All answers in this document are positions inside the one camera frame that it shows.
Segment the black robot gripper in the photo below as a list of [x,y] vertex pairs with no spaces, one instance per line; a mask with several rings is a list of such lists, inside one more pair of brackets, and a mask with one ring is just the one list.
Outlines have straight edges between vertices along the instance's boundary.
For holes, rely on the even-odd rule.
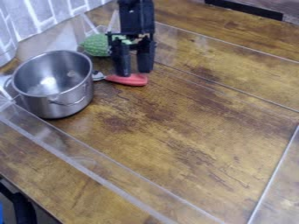
[[106,33],[106,42],[110,47],[110,57],[114,63],[116,74],[130,76],[129,45],[120,38],[138,42],[136,49],[137,71],[148,74],[154,64],[154,3],[153,0],[117,0],[117,14],[120,32]]

